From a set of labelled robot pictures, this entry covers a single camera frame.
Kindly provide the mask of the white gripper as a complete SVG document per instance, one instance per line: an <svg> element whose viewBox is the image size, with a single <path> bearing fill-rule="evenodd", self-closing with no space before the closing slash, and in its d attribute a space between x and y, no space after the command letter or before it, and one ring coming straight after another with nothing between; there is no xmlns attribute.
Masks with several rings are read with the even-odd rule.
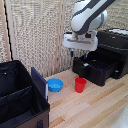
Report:
<svg viewBox="0 0 128 128"><path fill-rule="evenodd" d="M92 31L89 33L89 38L85 35L77 35L74 33L66 33L63 36L63 46L69 49L70 56L73 57L72 49L81 49L87 51L95 51L98 45L98 38L96 37L96 32ZM84 60L87 59L87 53L84 54Z"/></svg>

